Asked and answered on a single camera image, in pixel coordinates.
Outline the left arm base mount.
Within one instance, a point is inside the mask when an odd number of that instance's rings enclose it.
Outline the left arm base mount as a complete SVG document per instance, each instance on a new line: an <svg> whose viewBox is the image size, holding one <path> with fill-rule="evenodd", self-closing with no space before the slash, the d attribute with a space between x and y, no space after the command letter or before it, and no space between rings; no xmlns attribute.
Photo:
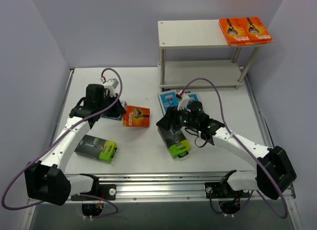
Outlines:
<svg viewBox="0 0 317 230"><path fill-rule="evenodd" d="M83 218L90 218L92 220L115 215L119 212L118 207L111 202L116 197L116 185L114 184L101 185L97 191L81 193L79 196L88 200L98 200L97 203L82 204L80 213L83 215ZM106 212L106 205L112 206L115 210Z"/></svg>

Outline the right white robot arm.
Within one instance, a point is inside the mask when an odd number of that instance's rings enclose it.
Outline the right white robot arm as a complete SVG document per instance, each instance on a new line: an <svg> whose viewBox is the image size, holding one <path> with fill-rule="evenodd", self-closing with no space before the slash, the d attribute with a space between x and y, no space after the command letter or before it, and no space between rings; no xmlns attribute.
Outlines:
<svg viewBox="0 0 317 230"><path fill-rule="evenodd" d="M224 123L210 118L199 101L190 102L187 109L169 107L157 127L166 131L183 127L196 131L205 142L223 148L253 166L253 171L232 170L225 175L220 184L224 196L255 190L276 200L297 178L283 148L260 145L228 130Z"/></svg>

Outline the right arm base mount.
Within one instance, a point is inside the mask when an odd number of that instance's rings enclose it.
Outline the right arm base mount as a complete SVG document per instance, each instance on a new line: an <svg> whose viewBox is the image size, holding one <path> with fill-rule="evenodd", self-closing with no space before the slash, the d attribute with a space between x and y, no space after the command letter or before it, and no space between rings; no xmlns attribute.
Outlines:
<svg viewBox="0 0 317 230"><path fill-rule="evenodd" d="M209 200L212 211L216 214L224 214L225 216L234 216L241 209L241 199L249 198L250 191L234 191L226 183L220 182L205 182L205 194ZM216 199L224 199L218 202L218 210L215 209L212 201Z"/></svg>

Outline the orange razor box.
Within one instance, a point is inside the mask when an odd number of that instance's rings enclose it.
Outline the orange razor box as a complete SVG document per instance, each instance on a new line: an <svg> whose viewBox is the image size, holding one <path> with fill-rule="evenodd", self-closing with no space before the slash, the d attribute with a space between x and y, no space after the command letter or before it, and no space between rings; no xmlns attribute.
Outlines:
<svg viewBox="0 0 317 230"><path fill-rule="evenodd" d="M150 109L128 105L126 107L126 113L123 115L123 126L145 128L149 127Z"/></svg>
<svg viewBox="0 0 317 230"><path fill-rule="evenodd" d="M229 46L251 44L251 39L240 18L221 18L218 24Z"/></svg>
<svg viewBox="0 0 317 230"><path fill-rule="evenodd" d="M267 31L259 17L242 17L240 18L248 36L253 44L272 43L273 38Z"/></svg>

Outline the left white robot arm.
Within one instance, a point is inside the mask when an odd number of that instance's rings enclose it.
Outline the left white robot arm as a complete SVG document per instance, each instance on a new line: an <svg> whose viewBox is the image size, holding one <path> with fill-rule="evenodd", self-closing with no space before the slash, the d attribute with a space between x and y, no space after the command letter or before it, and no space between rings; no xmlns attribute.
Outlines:
<svg viewBox="0 0 317 230"><path fill-rule="evenodd" d="M106 112L124 112L116 93L118 81L89 84L86 95L70 111L66 124L53 147L24 172L28 197L58 206L70 196L84 195L96 199L101 188L98 177L80 173L66 177L64 174L70 157L83 137Z"/></svg>

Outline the orange razor box front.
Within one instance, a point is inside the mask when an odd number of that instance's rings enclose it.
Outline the orange razor box front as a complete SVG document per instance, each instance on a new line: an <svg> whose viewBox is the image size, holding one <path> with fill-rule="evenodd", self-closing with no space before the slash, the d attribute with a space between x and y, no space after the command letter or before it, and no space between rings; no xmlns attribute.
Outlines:
<svg viewBox="0 0 317 230"><path fill-rule="evenodd" d="M251 44L251 39L240 18L221 18L218 24L229 46Z"/></svg>

